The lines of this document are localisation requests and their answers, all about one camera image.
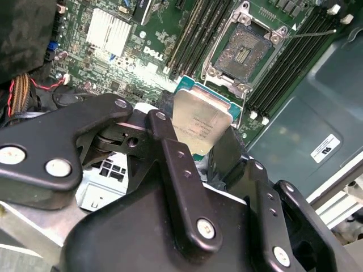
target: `green circuit board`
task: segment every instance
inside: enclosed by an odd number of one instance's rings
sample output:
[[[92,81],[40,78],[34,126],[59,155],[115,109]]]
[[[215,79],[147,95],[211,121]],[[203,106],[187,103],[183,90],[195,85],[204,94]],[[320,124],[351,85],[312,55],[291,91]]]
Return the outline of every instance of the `green circuit board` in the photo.
[[[243,1],[231,0],[233,8],[237,8]],[[176,8],[177,0],[161,1],[162,4],[151,14],[150,20],[145,25],[133,21],[132,13],[137,0],[68,0],[65,14],[64,30],[59,40],[56,52],[66,51],[68,57],[62,61],[55,61],[52,67],[52,76],[58,73],[71,75],[72,86],[88,86],[96,94],[113,92],[125,97],[132,104],[146,102],[155,104],[161,90],[173,92],[177,86],[176,80],[170,77],[166,70],[170,57],[178,41],[183,34],[183,29],[188,24],[191,11],[196,3],[195,0],[186,0],[182,9]],[[310,0],[291,0],[294,7],[299,7],[300,12],[291,16],[278,4],[281,2],[273,0],[250,1],[250,14],[256,22],[270,29],[278,29],[286,26],[288,32],[293,35],[308,17],[314,8]],[[116,18],[131,25],[123,53],[119,57],[113,57],[106,50],[96,49],[91,51],[91,44],[87,42],[92,13],[95,9],[101,9]],[[227,41],[232,33],[225,35]],[[284,51],[289,40],[283,41],[277,48],[272,48],[269,56],[257,66],[255,74],[259,78],[271,69],[276,58]],[[219,48],[214,54],[217,56],[222,52]],[[198,69],[192,75],[195,80],[202,82],[200,78],[201,62]],[[219,87],[207,82],[207,86],[217,91],[231,101],[242,105],[242,101],[224,86]],[[250,142],[264,126],[260,121],[243,118],[240,128],[241,132],[248,135],[246,142]]]

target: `red cable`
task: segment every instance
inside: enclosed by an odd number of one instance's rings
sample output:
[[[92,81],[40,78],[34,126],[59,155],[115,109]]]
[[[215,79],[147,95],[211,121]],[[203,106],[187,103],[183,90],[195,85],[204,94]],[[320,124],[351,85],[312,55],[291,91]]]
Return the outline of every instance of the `red cable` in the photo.
[[[11,99],[12,99],[12,89],[14,88],[14,81],[11,81],[10,89],[9,89],[9,98],[7,99],[7,115],[10,117],[11,115]]]
[[[42,86],[42,85],[38,85],[35,81],[34,81],[34,79],[30,79],[31,81],[32,81],[32,83],[35,85],[35,87],[37,87],[37,88],[39,88],[39,89],[43,89],[43,90],[47,90],[47,91],[49,91],[49,90],[51,90],[52,88],[54,88],[54,87],[58,87],[60,84],[62,84],[63,83],[63,81],[64,81],[64,78],[62,78],[61,80],[59,80],[57,83],[55,83],[55,84],[53,84],[53,85],[50,85],[49,87],[46,87],[46,86]]]

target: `white heatsink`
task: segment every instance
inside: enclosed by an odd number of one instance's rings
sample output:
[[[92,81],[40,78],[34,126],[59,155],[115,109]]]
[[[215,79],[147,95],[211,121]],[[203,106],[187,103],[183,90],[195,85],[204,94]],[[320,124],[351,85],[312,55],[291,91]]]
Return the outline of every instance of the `white heatsink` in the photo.
[[[131,25],[96,8],[93,10],[86,41],[121,57]]]

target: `silver screw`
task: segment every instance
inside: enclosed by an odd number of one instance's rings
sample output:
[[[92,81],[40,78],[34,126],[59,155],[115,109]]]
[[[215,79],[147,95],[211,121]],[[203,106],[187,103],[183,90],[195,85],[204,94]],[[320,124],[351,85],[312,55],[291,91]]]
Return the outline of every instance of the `silver screw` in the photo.
[[[125,101],[123,101],[122,99],[117,99],[117,100],[115,101],[115,104],[116,104],[117,106],[119,106],[120,108],[126,108],[126,107],[127,107],[126,102],[125,102]]]
[[[199,219],[197,221],[197,228],[199,233],[206,239],[212,239],[216,235],[213,225],[206,219]]]
[[[282,248],[280,248],[279,246],[274,247],[273,248],[273,254],[275,255],[276,260],[278,260],[278,262],[280,264],[282,264],[285,267],[290,266],[289,256],[286,253],[286,251],[284,251]]]
[[[285,186],[286,186],[286,188],[287,188],[290,192],[293,192],[293,191],[294,191],[294,188],[293,188],[290,184],[285,183]]]
[[[217,74],[217,70],[213,67],[211,67],[208,71],[208,74],[211,76],[211,77],[214,77],[216,74]]]
[[[72,168],[65,160],[54,159],[47,162],[45,170],[53,177],[65,177],[70,174]]]
[[[262,164],[260,164],[258,161],[256,161],[256,162],[255,162],[255,164],[256,164],[256,167],[257,167],[258,169],[263,170],[263,166],[262,166]]]
[[[7,146],[0,149],[0,163],[3,164],[18,164],[26,157],[23,150],[15,146]]]
[[[162,112],[157,112],[157,117],[159,117],[161,120],[166,120],[165,114]]]

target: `sticker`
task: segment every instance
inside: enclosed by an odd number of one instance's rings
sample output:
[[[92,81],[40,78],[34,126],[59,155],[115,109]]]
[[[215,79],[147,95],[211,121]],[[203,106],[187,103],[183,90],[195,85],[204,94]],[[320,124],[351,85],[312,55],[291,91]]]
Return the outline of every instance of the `sticker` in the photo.
[[[311,154],[310,156],[320,163],[326,156],[328,156],[340,144],[340,141],[330,134]]]

